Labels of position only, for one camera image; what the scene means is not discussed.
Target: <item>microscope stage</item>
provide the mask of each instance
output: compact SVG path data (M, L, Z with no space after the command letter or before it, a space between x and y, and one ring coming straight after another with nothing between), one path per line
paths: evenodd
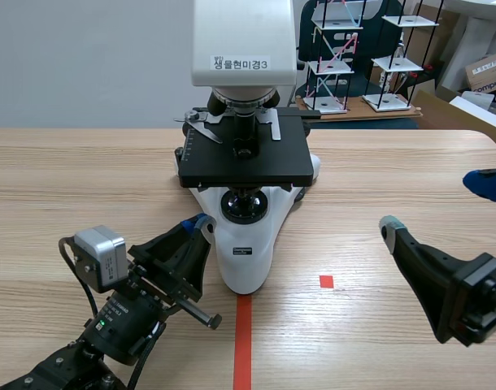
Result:
M313 166L301 116L280 110L280 141L272 140L270 124L260 124L259 155L250 159L233 154L233 121L224 117L219 124L205 124L223 144L188 131L179 164L182 187L311 186Z

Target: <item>wooden table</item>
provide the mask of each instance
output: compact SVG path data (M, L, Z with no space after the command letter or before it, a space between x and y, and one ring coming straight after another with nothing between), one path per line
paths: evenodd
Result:
M90 316L60 237L103 223L130 246L199 212L174 176L182 142L171 130L0 129L0 385L79 336ZM461 183L496 167L496 145L476 132L377 130L314 131L309 143L320 177L253 297L253 388L496 389L496 334L469 349L438 344L378 231L393 214L457 258L496 256L496 204ZM320 288L320 275L335 288ZM169 319L139 389L232 388L236 296L214 254L204 293L199 305L223 315L220 328Z

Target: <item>red square marker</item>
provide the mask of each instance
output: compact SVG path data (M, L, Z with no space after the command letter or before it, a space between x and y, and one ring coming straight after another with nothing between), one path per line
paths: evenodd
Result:
M333 282L333 277L330 275L320 276L320 288L335 288L335 283Z

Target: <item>microscope base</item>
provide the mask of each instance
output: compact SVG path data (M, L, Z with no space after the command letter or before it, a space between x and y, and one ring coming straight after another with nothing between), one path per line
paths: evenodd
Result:
M320 159L311 155L314 179L319 175ZM190 191L203 211L216 221L215 249L221 275L226 285L237 294L251 294L268 277L272 265L273 246L295 200L300 200L302 187L290 192L280 187L263 187L268 198L268 212L256 223L241 225L227 220L221 210L221 198L228 188Z

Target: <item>cable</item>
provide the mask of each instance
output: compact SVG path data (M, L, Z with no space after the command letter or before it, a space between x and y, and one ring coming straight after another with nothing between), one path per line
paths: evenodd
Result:
M98 307L96 306L96 301L94 300L93 294L91 293L91 290L89 290L89 286L78 277L76 274L76 268L75 264L67 254L65 246L67 245L67 237L62 238L59 241L59 250L60 250L60 255L62 256L63 260L66 262L67 266L71 270L72 274L78 279L80 282L80 285L84 289L84 293L87 296L87 299L89 300L89 304L91 305L91 311L93 311L93 317L96 317L98 314Z
M136 388L137 381L140 379L141 372L143 371L143 366L145 365L150 352L154 348L156 341L158 341L158 338L165 330L165 327L167 327L166 323L157 323L154 327L154 330L152 331L152 338L147 343L145 349L143 349L143 352L141 352L141 355L137 360L136 367L134 367L133 374L131 375L131 379L128 380L127 390L134 390Z

